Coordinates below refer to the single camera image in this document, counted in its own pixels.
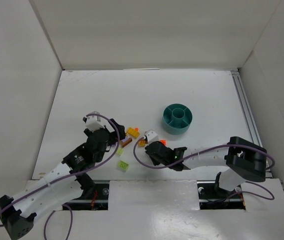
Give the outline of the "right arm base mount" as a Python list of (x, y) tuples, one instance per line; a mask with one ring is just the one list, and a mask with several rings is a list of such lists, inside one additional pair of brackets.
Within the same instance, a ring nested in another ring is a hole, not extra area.
[(220, 175), (219, 172), (215, 181), (199, 181), (197, 183), (200, 210), (245, 210), (241, 194), (229, 198), (235, 191), (219, 188)]

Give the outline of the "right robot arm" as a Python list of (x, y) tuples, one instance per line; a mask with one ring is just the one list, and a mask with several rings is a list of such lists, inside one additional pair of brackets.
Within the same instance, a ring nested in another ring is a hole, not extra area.
[(178, 172), (225, 166), (228, 169), (217, 174), (215, 184), (229, 192), (246, 181), (262, 183), (266, 180), (267, 150), (238, 136), (231, 137), (225, 147), (193, 151), (186, 147), (171, 149), (154, 141), (145, 147), (145, 153), (154, 166), (164, 165)]

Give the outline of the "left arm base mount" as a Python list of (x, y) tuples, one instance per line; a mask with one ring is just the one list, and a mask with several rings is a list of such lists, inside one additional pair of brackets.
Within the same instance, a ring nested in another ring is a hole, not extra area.
[(108, 210), (109, 180), (95, 180), (91, 191), (83, 192), (78, 198), (66, 203), (73, 211), (106, 211)]

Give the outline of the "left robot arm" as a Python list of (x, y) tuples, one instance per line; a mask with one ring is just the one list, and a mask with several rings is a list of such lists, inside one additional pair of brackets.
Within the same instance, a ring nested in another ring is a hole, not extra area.
[(95, 182), (87, 174), (103, 165), (105, 153), (112, 146), (119, 148), (126, 137), (125, 127), (114, 119), (108, 122), (110, 131), (100, 123), (100, 116), (85, 117), (86, 142), (71, 151), (42, 179), (13, 196), (0, 197), (0, 228), (5, 228), (10, 239), (18, 240), (33, 228), (47, 212), (53, 211), (70, 200), (89, 196)]

